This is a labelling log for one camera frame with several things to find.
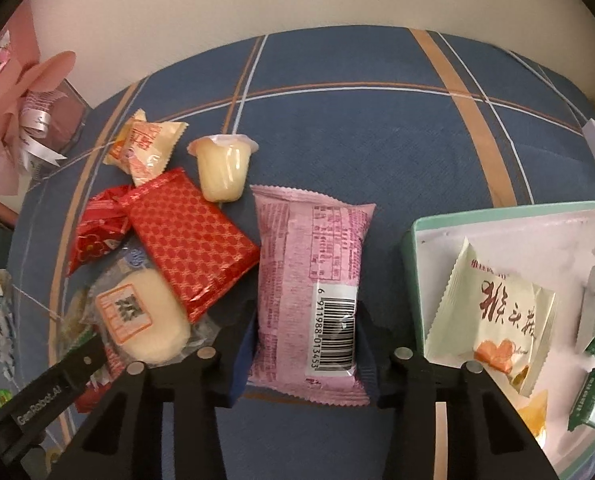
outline beige wall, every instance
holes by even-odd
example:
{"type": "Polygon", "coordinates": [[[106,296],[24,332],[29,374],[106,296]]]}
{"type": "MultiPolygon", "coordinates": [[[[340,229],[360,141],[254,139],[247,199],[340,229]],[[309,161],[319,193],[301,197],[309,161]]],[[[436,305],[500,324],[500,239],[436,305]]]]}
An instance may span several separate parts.
{"type": "Polygon", "coordinates": [[[568,76],[595,98],[595,19],[581,0],[33,0],[33,8],[43,56],[77,52],[69,79],[92,106],[216,46],[351,23],[499,44],[568,76]]]}

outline silver bolt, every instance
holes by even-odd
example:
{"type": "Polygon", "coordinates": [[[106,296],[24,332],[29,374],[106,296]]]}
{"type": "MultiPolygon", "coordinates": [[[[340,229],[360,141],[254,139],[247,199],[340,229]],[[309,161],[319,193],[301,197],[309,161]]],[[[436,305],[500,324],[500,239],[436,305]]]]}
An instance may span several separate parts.
{"type": "Polygon", "coordinates": [[[467,361],[466,369],[472,374],[479,374],[482,372],[482,370],[484,370],[484,367],[482,366],[482,363],[479,361],[467,361]]]}
{"type": "Polygon", "coordinates": [[[204,348],[200,348],[197,351],[197,357],[200,359],[212,359],[217,354],[217,350],[215,350],[212,346],[205,346],[204,348]]]}
{"type": "Polygon", "coordinates": [[[397,357],[398,359],[401,359],[402,361],[407,361],[408,359],[413,357],[413,350],[411,350],[410,348],[406,348],[405,346],[400,346],[399,348],[395,349],[393,354],[395,354],[395,357],[397,357]]]}
{"type": "Polygon", "coordinates": [[[126,367],[126,371],[130,375],[139,375],[144,371],[144,363],[140,361],[133,361],[130,365],[126,367]]]}

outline beige candy wrapper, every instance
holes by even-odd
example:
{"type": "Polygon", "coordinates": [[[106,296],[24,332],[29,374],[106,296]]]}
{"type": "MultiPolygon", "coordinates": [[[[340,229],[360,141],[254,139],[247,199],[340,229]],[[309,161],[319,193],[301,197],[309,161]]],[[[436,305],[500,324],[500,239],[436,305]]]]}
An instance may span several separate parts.
{"type": "Polygon", "coordinates": [[[131,131],[135,122],[146,122],[146,113],[141,108],[133,114],[128,121],[126,121],[115,137],[113,145],[108,150],[104,157],[104,164],[110,166],[117,166],[124,173],[130,174],[128,166],[128,149],[130,147],[131,131]]]}
{"type": "Polygon", "coordinates": [[[128,166],[136,186],[164,173],[187,126],[186,123],[133,123],[128,166]]]}
{"type": "Polygon", "coordinates": [[[530,396],[546,361],[555,294],[516,274],[495,274],[465,239],[426,340],[430,359],[478,359],[530,396]]]}

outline jelly cup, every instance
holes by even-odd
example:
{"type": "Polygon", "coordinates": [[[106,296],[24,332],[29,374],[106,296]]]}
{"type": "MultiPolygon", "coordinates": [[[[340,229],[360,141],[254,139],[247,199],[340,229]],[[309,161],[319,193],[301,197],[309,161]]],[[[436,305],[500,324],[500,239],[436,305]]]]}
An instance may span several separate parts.
{"type": "Polygon", "coordinates": [[[244,192],[250,154],[259,149],[245,135],[213,135],[196,139],[188,152],[197,157],[199,183],[209,202],[234,202],[244,192]]]}

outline barcode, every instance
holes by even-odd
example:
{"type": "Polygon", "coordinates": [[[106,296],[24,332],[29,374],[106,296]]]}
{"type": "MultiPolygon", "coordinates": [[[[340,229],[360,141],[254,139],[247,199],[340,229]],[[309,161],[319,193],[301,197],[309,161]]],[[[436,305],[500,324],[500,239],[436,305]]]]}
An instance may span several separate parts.
{"type": "Polygon", "coordinates": [[[311,375],[348,375],[353,368],[356,296],[354,286],[315,284],[311,375]]]}

